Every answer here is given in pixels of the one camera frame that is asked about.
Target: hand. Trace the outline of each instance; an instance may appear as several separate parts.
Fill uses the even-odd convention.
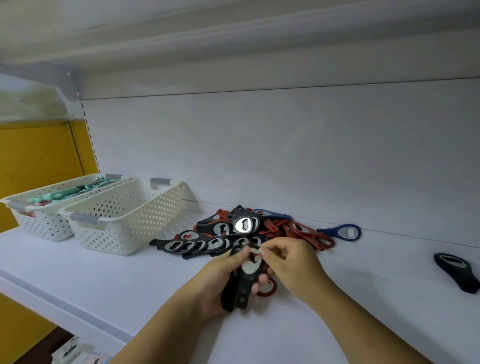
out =
[[[259,253],[269,273],[275,273],[291,294],[310,306],[318,290],[336,287],[304,240],[275,238],[264,242]]]
[[[230,273],[240,267],[250,257],[250,248],[245,246],[235,255],[230,256],[230,250],[208,262],[191,280],[180,290],[186,294],[193,294],[200,305],[203,321],[225,312],[222,308],[221,294],[227,285]],[[268,276],[261,274],[260,283],[267,283]],[[252,293],[259,290],[258,283],[252,287]]]

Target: person's right arm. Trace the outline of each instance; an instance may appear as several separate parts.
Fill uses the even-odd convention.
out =
[[[269,272],[322,318],[350,364],[432,364],[336,286],[304,240],[275,238],[260,254]]]

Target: person's left hand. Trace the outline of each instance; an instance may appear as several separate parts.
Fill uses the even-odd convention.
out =
[[[229,250],[208,262],[182,287],[198,299],[204,321],[224,312],[220,297],[230,278],[230,273],[246,262],[249,256],[250,248],[247,246],[232,256]],[[268,276],[261,274],[258,280],[261,284],[267,283]],[[258,290],[259,284],[255,283],[252,286],[252,293],[257,293]]]

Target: teal plastic item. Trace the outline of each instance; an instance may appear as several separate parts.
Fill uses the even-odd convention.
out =
[[[101,188],[107,186],[111,183],[118,182],[120,180],[111,180],[105,177],[99,177],[95,182],[85,185],[80,185],[77,187],[66,188],[64,190],[50,192],[44,196],[38,197],[30,197],[28,198],[28,202],[30,203],[41,203],[44,201],[52,201],[51,203],[55,203],[57,201],[65,200],[70,197],[78,196],[80,194],[84,194],[85,192],[90,192],[91,190],[95,190],[97,188]]]

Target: white plastic basket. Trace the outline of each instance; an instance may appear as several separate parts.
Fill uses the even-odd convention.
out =
[[[122,178],[122,180],[90,192],[85,192],[84,194],[80,194],[75,197],[67,198],[54,204],[34,206],[28,202],[28,198],[30,197],[38,197],[50,192],[63,190],[65,188],[93,183],[98,177],[107,177],[115,180]],[[59,210],[61,208],[77,201],[84,200],[90,196],[96,195],[129,180],[131,179],[123,178],[119,174],[89,174],[87,176],[74,178],[68,181],[51,184],[50,186],[22,192],[21,194],[14,194],[1,199],[0,202],[3,202],[12,210],[12,213],[17,219],[18,224],[27,233],[38,236],[39,238],[59,242],[73,235],[73,231],[68,223],[68,220],[59,214]]]
[[[68,219],[81,246],[128,255],[176,217],[185,191],[182,181],[133,179],[59,213]]]

